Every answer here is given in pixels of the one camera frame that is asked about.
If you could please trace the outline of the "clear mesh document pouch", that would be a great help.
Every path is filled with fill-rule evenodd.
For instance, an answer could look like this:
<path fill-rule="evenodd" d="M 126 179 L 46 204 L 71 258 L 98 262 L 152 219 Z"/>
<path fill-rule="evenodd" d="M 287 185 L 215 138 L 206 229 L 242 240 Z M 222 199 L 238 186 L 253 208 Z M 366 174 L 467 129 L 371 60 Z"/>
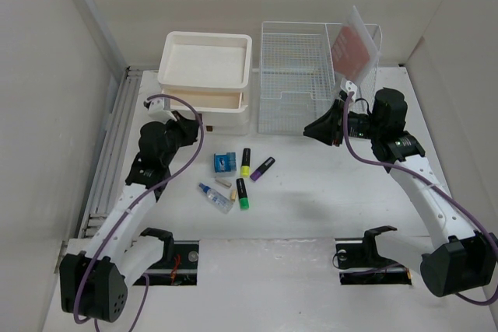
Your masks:
<path fill-rule="evenodd" d="M 331 46 L 335 73 L 361 86 L 379 57 L 379 48 L 354 6 Z"/>

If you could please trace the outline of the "white top drawer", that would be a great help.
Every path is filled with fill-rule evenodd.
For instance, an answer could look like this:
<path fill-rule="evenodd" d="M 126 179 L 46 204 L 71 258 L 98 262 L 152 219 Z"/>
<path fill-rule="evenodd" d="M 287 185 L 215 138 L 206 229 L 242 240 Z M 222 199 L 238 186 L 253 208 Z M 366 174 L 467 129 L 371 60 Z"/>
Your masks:
<path fill-rule="evenodd" d="M 188 91 L 163 89 L 163 94 L 176 96 L 191 104 L 195 109 L 207 108 L 209 110 L 239 110 L 244 101 L 243 93 L 228 93 L 216 91 Z"/>

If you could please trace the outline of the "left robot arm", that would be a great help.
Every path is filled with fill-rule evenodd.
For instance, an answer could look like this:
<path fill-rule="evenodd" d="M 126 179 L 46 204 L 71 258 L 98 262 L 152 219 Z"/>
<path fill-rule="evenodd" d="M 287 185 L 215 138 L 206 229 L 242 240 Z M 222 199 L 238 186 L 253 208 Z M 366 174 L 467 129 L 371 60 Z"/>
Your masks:
<path fill-rule="evenodd" d="M 154 264 L 166 267 L 174 258 L 170 232 L 139 226 L 178 172 L 170 171 L 177 151 L 202 146 L 202 119 L 188 120 L 177 111 L 165 122 L 142 126 L 136 155 L 116 205 L 93 238 L 77 254 L 67 253 L 59 265 L 61 308 L 77 324 L 113 323 L 123 313 L 128 290 Z"/>

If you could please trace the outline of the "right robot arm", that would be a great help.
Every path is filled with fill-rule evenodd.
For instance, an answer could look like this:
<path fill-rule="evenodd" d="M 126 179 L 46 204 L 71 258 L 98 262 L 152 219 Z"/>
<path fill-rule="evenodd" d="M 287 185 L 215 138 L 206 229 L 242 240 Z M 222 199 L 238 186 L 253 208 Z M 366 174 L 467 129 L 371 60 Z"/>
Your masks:
<path fill-rule="evenodd" d="M 436 297 L 463 299 L 465 291 L 488 285 L 497 266 L 497 238 L 441 187 L 424 148 L 405 130 L 404 95 L 381 89 L 364 114 L 349 111 L 354 95 L 353 89 L 341 89 L 331 108 L 304 128 L 304 136 L 330 146 L 370 140 L 373 160 L 355 152 L 352 157 L 385 169 L 408 196 L 431 242 L 403 236 L 389 225 L 368 229 L 359 243 L 337 245 L 339 268 L 362 277 L 403 266 L 418 273 Z"/>

